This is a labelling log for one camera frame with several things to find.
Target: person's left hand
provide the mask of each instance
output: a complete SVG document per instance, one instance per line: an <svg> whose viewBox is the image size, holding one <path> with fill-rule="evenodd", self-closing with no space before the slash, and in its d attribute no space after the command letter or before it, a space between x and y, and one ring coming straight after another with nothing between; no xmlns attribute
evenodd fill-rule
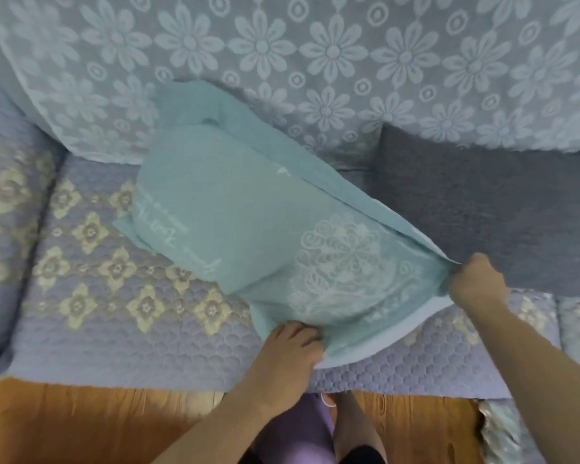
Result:
<svg viewBox="0 0 580 464"><path fill-rule="evenodd" d="M320 332L300 322L275 328L249 371L230 393L269 415L292 408L307 390L314 366L322 360Z"/></svg>

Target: light blue pillowcase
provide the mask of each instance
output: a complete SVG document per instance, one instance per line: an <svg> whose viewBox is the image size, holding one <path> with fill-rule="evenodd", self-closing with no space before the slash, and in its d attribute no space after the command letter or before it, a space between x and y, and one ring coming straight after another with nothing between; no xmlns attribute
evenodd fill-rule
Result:
<svg viewBox="0 0 580 464"><path fill-rule="evenodd" d="M130 213L115 225L250 305L258 334L321 327L325 361L385 348L448 306L455 264L329 165L206 82L165 83Z"/></svg>

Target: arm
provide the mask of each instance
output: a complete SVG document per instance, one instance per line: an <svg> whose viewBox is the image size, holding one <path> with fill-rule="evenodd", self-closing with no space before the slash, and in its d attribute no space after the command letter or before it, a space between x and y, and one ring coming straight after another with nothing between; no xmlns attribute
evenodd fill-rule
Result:
<svg viewBox="0 0 580 464"><path fill-rule="evenodd" d="M553 347L506 305L508 289L475 254L449 293L472 320L549 463L580 463L580 365Z"/></svg>
<svg viewBox="0 0 580 464"><path fill-rule="evenodd" d="M273 330L244 379L153 464L236 464L266 424L307 390L324 353L319 339L298 322Z"/></svg>

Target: person's right hand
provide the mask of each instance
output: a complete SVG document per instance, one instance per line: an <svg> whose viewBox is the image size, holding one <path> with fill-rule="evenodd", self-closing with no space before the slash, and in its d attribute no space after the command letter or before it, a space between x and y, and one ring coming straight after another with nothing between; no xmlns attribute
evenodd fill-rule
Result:
<svg viewBox="0 0 580 464"><path fill-rule="evenodd" d="M322 361L320 339L317 329L301 322L279 325L233 392L265 410L269 419L285 412L305 393L314 366Z"/></svg>
<svg viewBox="0 0 580 464"><path fill-rule="evenodd" d="M473 254L449 285L451 300L466 312L507 305L508 294L502 273L494 270L485 254Z"/></svg>

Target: purple pants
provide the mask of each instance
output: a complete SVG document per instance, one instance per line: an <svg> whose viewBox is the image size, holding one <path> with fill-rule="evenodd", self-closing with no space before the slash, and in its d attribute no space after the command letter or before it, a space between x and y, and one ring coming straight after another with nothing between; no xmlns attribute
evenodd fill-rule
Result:
<svg viewBox="0 0 580 464"><path fill-rule="evenodd" d="M333 421L317 394L269 422L255 440L262 464L335 464Z"/></svg>

